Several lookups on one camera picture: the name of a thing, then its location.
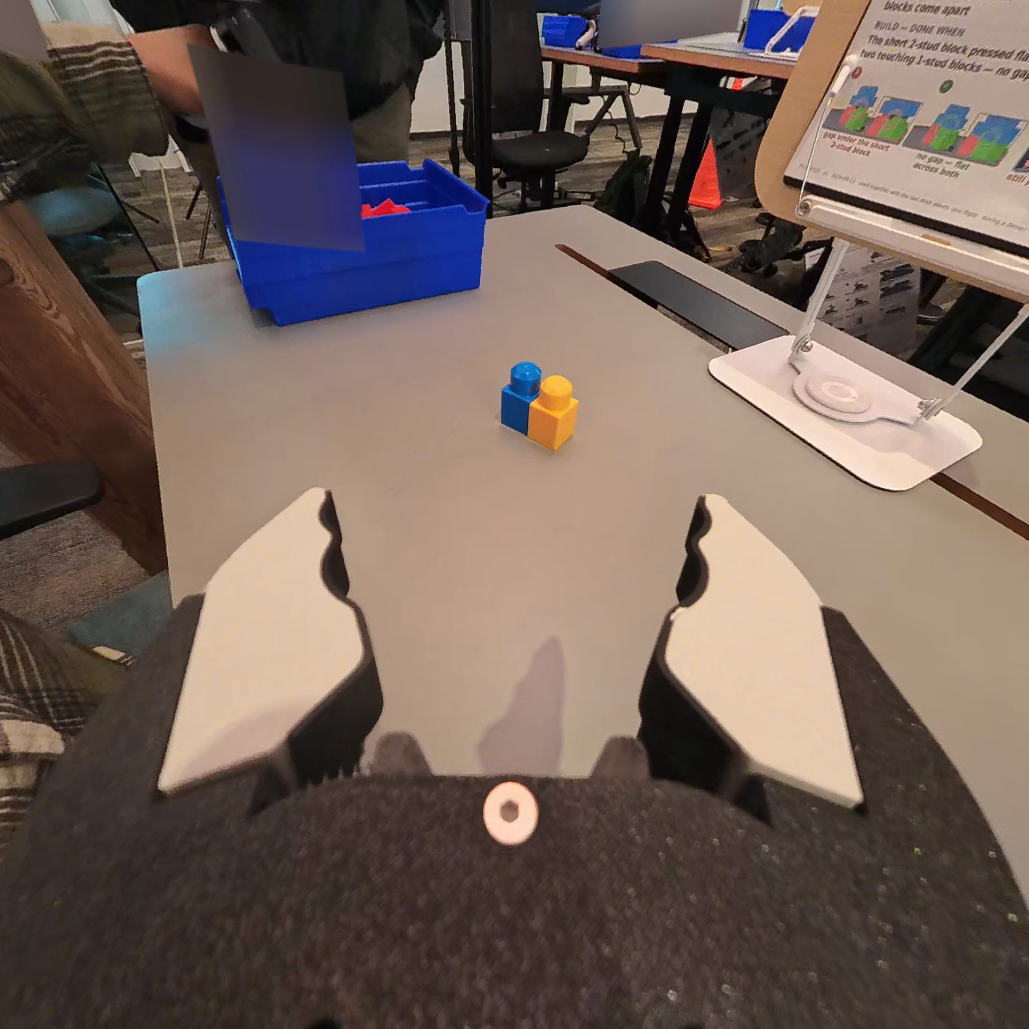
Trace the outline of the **blue toy block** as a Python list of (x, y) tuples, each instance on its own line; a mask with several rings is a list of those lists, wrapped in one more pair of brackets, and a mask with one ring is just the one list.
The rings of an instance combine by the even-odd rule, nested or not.
[(530, 409), (538, 397), (541, 380), (541, 369), (532, 361), (521, 361), (511, 367), (509, 381), (500, 395), (500, 420), (505, 427), (528, 434)]

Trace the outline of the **black office stool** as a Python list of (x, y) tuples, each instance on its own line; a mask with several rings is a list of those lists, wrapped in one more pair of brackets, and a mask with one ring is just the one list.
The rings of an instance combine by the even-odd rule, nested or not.
[(462, 144), (480, 196), (494, 182), (521, 187), (520, 211), (548, 209), (556, 177), (586, 159), (586, 138), (542, 126), (545, 78), (535, 2), (471, 1), (463, 50)]

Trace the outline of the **orange toy block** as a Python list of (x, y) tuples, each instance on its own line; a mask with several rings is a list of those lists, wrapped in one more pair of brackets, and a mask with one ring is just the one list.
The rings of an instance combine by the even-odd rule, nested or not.
[(557, 451), (574, 433), (579, 401), (572, 382), (560, 375), (541, 380), (529, 406), (527, 435), (530, 441)]

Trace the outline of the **wooden pillar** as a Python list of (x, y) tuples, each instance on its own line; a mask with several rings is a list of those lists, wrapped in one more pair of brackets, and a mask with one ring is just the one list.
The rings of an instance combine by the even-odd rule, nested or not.
[(84, 460), (94, 518), (168, 569), (146, 374), (20, 203), (1, 210), (1, 436), (26, 461)]

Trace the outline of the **white document stand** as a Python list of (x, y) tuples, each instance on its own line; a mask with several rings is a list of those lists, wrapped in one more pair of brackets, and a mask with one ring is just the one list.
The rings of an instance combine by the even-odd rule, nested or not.
[[(917, 226), (912, 215), (873, 213), (810, 191), (801, 192), (796, 212), (832, 234), (829, 263), (799, 331), (716, 357), (709, 374), (857, 480), (888, 492), (913, 489), (983, 443), (979, 431), (945, 409), (1027, 322), (1027, 258), (998, 243)], [(822, 301), (852, 242), (1010, 293), (1021, 308), (949, 392), (923, 398), (816, 340)]]

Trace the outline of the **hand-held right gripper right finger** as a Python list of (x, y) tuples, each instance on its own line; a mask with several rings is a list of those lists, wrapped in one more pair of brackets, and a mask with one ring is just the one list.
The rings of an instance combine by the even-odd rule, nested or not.
[(675, 595), (639, 695), (652, 774), (753, 813), (768, 780), (860, 808), (823, 606), (791, 559), (706, 494)]

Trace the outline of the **orange traffic cone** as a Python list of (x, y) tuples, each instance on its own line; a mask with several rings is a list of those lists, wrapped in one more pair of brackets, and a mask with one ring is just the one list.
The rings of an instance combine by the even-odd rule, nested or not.
[(688, 205), (701, 211), (716, 211), (723, 202), (715, 149), (713, 142), (709, 140), (691, 184)]

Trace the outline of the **brown background table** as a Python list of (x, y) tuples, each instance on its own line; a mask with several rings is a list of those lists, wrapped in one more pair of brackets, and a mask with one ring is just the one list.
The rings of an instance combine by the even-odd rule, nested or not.
[[(800, 54), (765, 54), (739, 44), (736, 34), (718, 33), (669, 44), (642, 46), (637, 59), (586, 54), (568, 47), (541, 47), (549, 61), (549, 129), (558, 125), (566, 66), (581, 66), (627, 83), (662, 86), (669, 99), (662, 133), (651, 166), (650, 187), (640, 228), (655, 237), (667, 230), (672, 240), (688, 224), (690, 247), (701, 242), (688, 217), (691, 187), (706, 153), (712, 114), (716, 109), (741, 112), (769, 120), (775, 113), (785, 83)], [(670, 206), (663, 206), (669, 182), (684, 105), (697, 105), (691, 116), (683, 157), (672, 189)]]

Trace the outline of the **printed white box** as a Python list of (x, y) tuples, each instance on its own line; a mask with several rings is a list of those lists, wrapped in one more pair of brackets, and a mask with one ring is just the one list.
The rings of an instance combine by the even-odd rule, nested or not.
[(921, 269), (878, 250), (850, 246), (819, 318), (854, 338), (901, 338), (917, 327)]

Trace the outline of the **blue plastic bin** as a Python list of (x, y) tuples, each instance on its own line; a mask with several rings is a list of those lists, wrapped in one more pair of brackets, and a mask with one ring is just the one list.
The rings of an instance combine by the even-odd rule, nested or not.
[(489, 204), (433, 159), (361, 163), (362, 205), (383, 199), (406, 214), (362, 219), (366, 249), (333, 251), (236, 239), (219, 190), (246, 299), (277, 326), (477, 289)]
[(542, 16), (541, 44), (549, 48), (573, 49), (586, 54), (597, 50), (599, 13), (546, 13)]
[(747, 19), (742, 46), (756, 54), (796, 55), (804, 47), (818, 13), (817, 6), (803, 6), (791, 14), (783, 9), (756, 8)]

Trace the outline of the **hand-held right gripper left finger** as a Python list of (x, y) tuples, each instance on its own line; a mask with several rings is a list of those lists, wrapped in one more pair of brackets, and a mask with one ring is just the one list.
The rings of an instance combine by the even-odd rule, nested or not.
[(283, 792), (358, 773), (382, 716), (330, 490), (268, 521), (205, 587), (156, 787), (254, 772)]

